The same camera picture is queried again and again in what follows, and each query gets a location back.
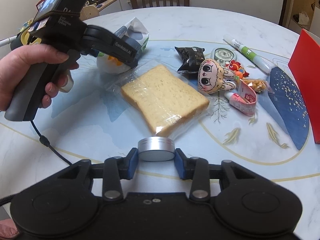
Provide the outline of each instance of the white snack bag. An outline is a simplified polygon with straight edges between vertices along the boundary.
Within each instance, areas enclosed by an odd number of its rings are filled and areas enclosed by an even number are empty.
[[[123,25],[115,33],[129,45],[137,50],[135,61],[132,65],[137,65],[142,52],[146,48],[149,32],[145,26],[135,17],[130,22]],[[100,73],[120,74],[128,71],[132,66],[127,66],[117,58],[100,52],[97,57],[97,67]]]
[[[299,24],[308,25],[309,24],[309,16],[305,11],[301,11],[299,13]]]

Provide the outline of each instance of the white cable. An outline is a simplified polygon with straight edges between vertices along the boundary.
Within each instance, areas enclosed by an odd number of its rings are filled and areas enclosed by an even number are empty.
[[[10,44],[16,38],[17,38],[17,36],[13,36],[13,37],[10,37],[10,38],[7,38],[7,39],[4,39],[4,40],[0,41],[0,47]]]

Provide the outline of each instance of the bread slice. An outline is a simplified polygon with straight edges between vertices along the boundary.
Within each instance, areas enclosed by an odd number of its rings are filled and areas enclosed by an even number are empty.
[[[180,124],[204,111],[209,100],[193,87],[158,65],[121,88],[154,135],[168,137]]]

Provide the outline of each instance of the red box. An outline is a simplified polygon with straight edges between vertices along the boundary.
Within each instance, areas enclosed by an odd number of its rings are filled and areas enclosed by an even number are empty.
[[[305,102],[317,144],[320,144],[319,44],[319,37],[303,29],[288,64]]]

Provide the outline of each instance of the table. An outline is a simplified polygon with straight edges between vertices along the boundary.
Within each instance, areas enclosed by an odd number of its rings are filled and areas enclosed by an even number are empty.
[[[208,8],[160,7],[118,12],[86,22],[114,32],[134,17],[150,33],[140,65],[155,59],[178,69],[181,60],[174,46],[200,46],[205,48],[208,56],[214,48],[230,48],[222,39],[225,33],[229,33],[290,75],[287,63],[299,36],[248,15]],[[238,60],[245,67],[250,65],[240,54]],[[110,156],[126,155],[131,147],[137,146],[139,139],[148,134],[148,130],[135,123],[138,115],[130,116],[125,107],[117,106],[104,88],[93,57],[84,56],[78,62],[80,68],[73,72],[74,88],[68,94],[58,95],[50,108],[38,111],[37,127],[72,162],[90,158],[97,163]],[[258,69],[246,67],[246,70],[252,77],[263,77]],[[303,203],[296,234],[303,240],[318,240],[320,148],[313,143],[311,127],[306,143],[298,150],[290,136],[260,104],[257,105],[258,116],[251,123],[249,117],[244,118],[230,108],[223,97],[217,96],[217,102],[224,107],[220,110],[227,112],[226,118],[216,120],[217,116],[213,115],[195,123],[176,140],[176,147],[187,156],[204,157],[210,163],[231,159],[293,191]],[[19,192],[66,167],[49,149],[38,143],[29,123],[8,122],[3,113],[0,114],[0,197]],[[275,141],[268,138],[266,123],[276,132]],[[237,140],[226,140],[226,132],[231,131],[236,133]],[[133,181],[123,182],[124,192],[189,192],[190,186],[190,182],[178,179],[172,162],[140,163]],[[219,193],[217,181],[212,181],[211,187],[213,195]],[[93,192],[101,194],[101,181],[95,181]]]

